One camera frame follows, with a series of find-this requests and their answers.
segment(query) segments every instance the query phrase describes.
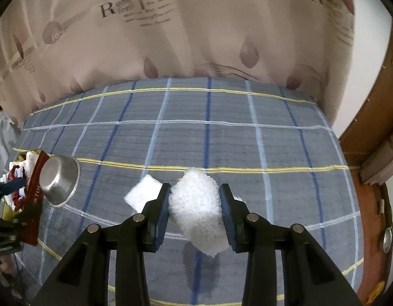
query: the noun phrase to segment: plaid bedsheet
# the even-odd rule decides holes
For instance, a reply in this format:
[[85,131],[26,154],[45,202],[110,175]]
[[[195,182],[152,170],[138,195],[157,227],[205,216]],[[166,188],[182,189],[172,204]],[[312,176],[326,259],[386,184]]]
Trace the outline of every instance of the plaid bedsheet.
[[[17,254],[30,300],[85,227],[118,224],[133,214],[123,198],[142,176],[174,185],[190,166],[229,183],[271,223],[305,225],[353,288],[360,285],[362,225],[350,172],[323,113],[300,93],[210,78],[106,86],[32,114],[10,160],[37,148],[76,157],[82,173],[66,206],[44,201],[40,246]],[[110,304],[114,259],[112,253]],[[230,249],[214,258],[197,252],[169,222],[160,251],[145,254],[152,303],[238,303],[246,261]],[[280,254],[277,261],[283,304]]]

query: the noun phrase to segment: metal bowl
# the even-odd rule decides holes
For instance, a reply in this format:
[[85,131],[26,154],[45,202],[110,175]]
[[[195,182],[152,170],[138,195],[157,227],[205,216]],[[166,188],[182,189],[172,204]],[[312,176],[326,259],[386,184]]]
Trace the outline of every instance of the metal bowl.
[[63,155],[49,158],[40,175],[40,186],[49,204],[65,205],[75,194],[79,177],[79,162],[75,158]]
[[382,246],[383,251],[388,253],[392,245],[392,228],[386,228],[383,235]]

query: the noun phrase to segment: white towel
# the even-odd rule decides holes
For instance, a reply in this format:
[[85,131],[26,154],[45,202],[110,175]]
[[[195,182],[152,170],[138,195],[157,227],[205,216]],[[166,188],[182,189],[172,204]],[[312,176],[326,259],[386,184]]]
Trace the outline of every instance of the white towel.
[[10,162],[9,164],[9,171],[11,171],[12,167],[15,165],[19,165],[20,167],[24,167],[25,168],[25,174],[28,177],[28,180],[30,180],[32,173],[34,171],[35,168],[35,164],[37,163],[39,155],[35,154],[33,152],[27,152],[26,155],[26,159],[25,161],[20,161],[20,162]]
[[124,197],[124,201],[137,213],[141,213],[147,201],[157,199],[161,185],[162,183],[147,174],[129,193],[127,193]]

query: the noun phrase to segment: white stripe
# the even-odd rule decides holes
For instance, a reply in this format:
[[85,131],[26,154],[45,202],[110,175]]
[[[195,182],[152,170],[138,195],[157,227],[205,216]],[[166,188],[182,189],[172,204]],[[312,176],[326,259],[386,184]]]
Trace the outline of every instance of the white stripe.
[[[62,113],[64,107],[65,107],[65,105],[62,106],[62,109],[59,111],[58,115],[57,115],[57,116],[55,117],[55,119],[52,121],[51,125],[53,125],[53,124],[55,123],[55,121],[58,119],[58,117],[61,115],[61,113]],[[44,135],[42,136],[42,140],[41,140],[41,143],[40,143],[40,145],[38,146],[38,148],[41,148],[42,144],[44,143],[45,136],[46,136],[46,134],[47,134],[47,132],[48,132],[49,130],[50,130],[50,128],[49,128],[48,130],[45,131]]]
[[[48,229],[49,229],[49,223],[50,223],[50,219],[52,218],[52,214],[53,214],[53,210],[54,208],[51,207],[50,208],[50,212],[49,212],[49,216],[48,216],[48,220],[46,222],[46,227],[45,227],[45,234],[44,234],[44,240],[43,243],[44,245],[46,245],[46,242],[48,241]],[[44,268],[44,262],[45,262],[45,247],[42,247],[42,253],[41,253],[41,266],[40,266],[40,272],[38,274],[38,280],[39,282],[42,284],[42,270]]]
[[[29,129],[23,129],[23,130],[22,130],[22,131],[28,130],[28,132],[27,132],[27,134],[25,135],[24,139],[22,140],[22,143],[21,143],[21,145],[20,145],[20,148],[22,148],[22,146],[24,145],[25,139],[28,138],[28,135],[29,135],[30,131],[34,129],[34,128],[33,128],[33,127],[34,127],[34,124],[35,124],[35,122],[38,120],[38,117],[39,117],[41,114],[36,114],[36,115],[37,115],[37,117],[35,118],[34,122],[32,123],[31,128],[29,128]],[[14,159],[13,159],[14,161],[17,159],[18,153],[19,153],[19,152],[16,151],[16,155],[15,155],[15,157],[14,157]]]
[[348,214],[348,215],[345,215],[345,216],[341,216],[340,218],[337,218],[337,219],[324,221],[324,222],[316,223],[316,224],[310,224],[309,226],[306,226],[305,228],[308,231],[317,230],[317,229],[321,229],[321,228],[326,228],[328,226],[334,226],[336,224],[339,224],[339,223],[351,220],[354,217],[356,218],[357,216],[360,216],[360,215],[361,215],[361,212],[358,211],[355,214]]
[[25,25],[27,26],[28,35],[30,36],[34,48],[37,50],[38,46],[35,42],[34,35],[32,34],[31,27],[29,25],[29,18],[28,18],[28,10],[27,10],[27,2],[25,0],[21,0],[21,7],[22,7],[22,14],[24,15]]
[[6,46],[4,43],[3,29],[2,29],[2,18],[1,17],[0,17],[0,44],[1,44],[2,55],[4,56],[4,60],[6,63],[6,67],[8,68],[8,71],[11,72],[11,66],[8,65],[10,60],[8,58],[8,52],[6,50]]
[[101,106],[101,103],[103,102],[103,99],[104,99],[104,94],[106,93],[106,91],[107,91],[108,88],[109,88],[108,86],[106,86],[106,87],[104,88],[104,90],[103,90],[103,92],[102,92],[102,96],[100,97],[99,103],[97,104],[97,107],[96,107],[94,113],[92,114],[92,117],[89,119],[89,122],[88,122],[88,123],[85,125],[85,127],[83,128],[83,131],[82,131],[82,133],[81,133],[81,135],[80,135],[80,137],[79,137],[79,139],[78,139],[78,141],[77,141],[77,143],[76,143],[76,145],[75,145],[75,147],[74,147],[74,149],[73,149],[73,151],[72,151],[72,156],[75,156],[75,153],[76,153],[76,151],[77,151],[77,148],[79,147],[79,144],[80,144],[80,142],[81,142],[83,136],[84,136],[85,133],[86,133],[86,130],[87,130],[87,128],[88,128],[88,125],[90,125],[90,124],[92,123],[92,121],[93,121],[93,119],[95,118],[97,112],[99,111],[100,106]]
[[160,111],[158,113],[157,122],[155,123],[155,127],[152,132],[150,145],[148,145],[146,160],[144,161],[144,169],[143,169],[143,171],[141,173],[141,177],[140,177],[141,180],[147,174],[147,167],[150,165],[150,162],[151,162],[151,157],[152,157],[152,154],[154,152],[154,147],[155,147],[155,141],[157,139],[158,130],[160,129],[160,124],[161,124],[160,121],[162,120],[164,112],[165,112],[165,108],[167,107],[167,102],[168,102],[168,98],[169,98],[169,88],[171,87],[171,82],[172,82],[172,79],[169,78],[167,81],[167,87],[165,88],[164,99],[161,104]]
[[18,261],[20,262],[20,264],[25,268],[25,270],[32,276],[32,278],[33,278],[35,281],[37,281],[37,283],[39,283],[39,284],[42,285],[42,283],[41,283],[40,281],[38,281],[38,279],[37,279],[34,275],[32,275],[32,273],[29,271],[29,269],[27,268],[27,266],[25,265],[25,263],[22,262],[22,260],[21,260],[20,257],[18,256],[18,254],[17,254],[17,253],[14,253],[14,255],[15,255],[15,257],[18,259]]
[[254,124],[254,123],[233,123],[226,121],[200,121],[196,119],[168,119],[168,120],[152,120],[152,119],[137,119],[130,121],[110,121],[110,122],[92,122],[92,123],[70,123],[70,124],[54,124],[37,126],[31,128],[25,128],[24,130],[42,130],[42,129],[52,129],[54,127],[64,127],[64,126],[83,126],[83,125],[120,125],[120,124],[175,124],[175,123],[191,123],[191,124],[214,124],[214,125],[225,125],[225,126],[252,126],[252,127],[268,127],[273,129],[301,129],[301,130],[331,130],[329,127],[323,125],[312,125],[312,126],[293,126],[293,125],[272,125],[272,124]]
[[[322,122],[324,123],[324,125],[328,126],[328,123],[325,120],[324,115],[320,111],[318,106],[314,106],[314,107],[316,108],[316,111],[317,111],[318,115],[320,116],[320,118],[322,119]],[[334,144],[334,148],[335,148],[335,151],[337,152],[340,164],[341,165],[345,165],[344,164],[344,160],[343,160],[342,155],[341,155],[341,152],[340,152],[340,150],[338,148],[338,145],[337,145],[337,143],[335,141],[335,136],[333,135],[331,130],[328,130],[328,134],[330,135],[331,141]],[[354,233],[355,233],[355,261],[354,261],[354,263],[357,263],[358,262],[359,241],[358,241],[358,222],[357,222],[357,217],[355,216],[355,213],[356,213],[356,211],[355,211],[355,202],[354,202],[353,195],[352,195],[351,184],[349,183],[349,178],[348,178],[349,171],[344,169],[343,173],[344,173],[344,177],[345,177],[345,182],[347,184],[349,199],[351,200],[352,214],[354,215],[354,217],[353,217],[353,228],[354,228]],[[355,285],[355,275],[356,275],[356,267],[354,268],[354,270],[352,272],[352,280],[351,280],[352,288],[354,288],[354,285]]]
[[[110,220],[106,220],[104,218],[100,218],[100,217],[98,217],[96,215],[89,214],[89,213],[84,212],[84,211],[82,211],[80,209],[77,209],[77,208],[74,208],[72,206],[69,206],[68,204],[66,204],[62,208],[65,208],[65,209],[67,209],[67,210],[69,210],[69,211],[71,211],[71,212],[73,212],[75,214],[78,214],[78,215],[80,215],[80,216],[82,216],[84,218],[91,219],[91,220],[93,220],[93,221],[95,221],[97,223],[104,224],[105,226],[116,226],[116,225],[120,224],[118,222],[113,222],[113,221],[110,221]],[[168,238],[168,239],[187,240],[187,238],[185,236],[183,236],[183,235],[181,235],[179,233],[165,232],[165,237]]]
[[[254,102],[253,102],[253,98],[252,98],[252,94],[251,94],[252,89],[250,87],[250,82],[248,80],[245,81],[245,85],[246,85],[247,91],[249,92],[247,95],[247,100],[249,101],[249,108],[250,108],[250,114],[252,116],[252,121],[255,125],[256,143],[257,143],[257,147],[259,150],[260,165],[262,166],[262,169],[264,171],[266,171],[267,170],[267,161],[266,161],[265,147],[263,145],[262,131],[261,131],[260,127],[258,127],[256,110],[254,108]],[[263,176],[263,183],[265,185],[266,218],[271,224],[273,224],[273,200],[271,197],[270,177],[267,172],[263,172],[262,176]]]

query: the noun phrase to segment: mattress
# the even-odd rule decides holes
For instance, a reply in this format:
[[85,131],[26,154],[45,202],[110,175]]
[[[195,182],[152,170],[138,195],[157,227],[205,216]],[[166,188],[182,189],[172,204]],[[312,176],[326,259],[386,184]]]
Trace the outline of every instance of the mattress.
[[[354,290],[360,285],[362,224],[350,171],[324,114],[303,94],[239,79],[124,82],[34,112],[9,160],[38,148],[76,157],[81,178],[66,206],[52,208],[44,200],[40,244],[16,255],[29,301],[89,224],[106,227],[134,214],[124,196],[145,174],[174,185],[192,166],[228,183],[271,223],[306,226]],[[144,257],[152,303],[242,300],[247,254],[229,248],[206,256],[170,221],[159,252]],[[282,305],[279,252],[277,270]]]

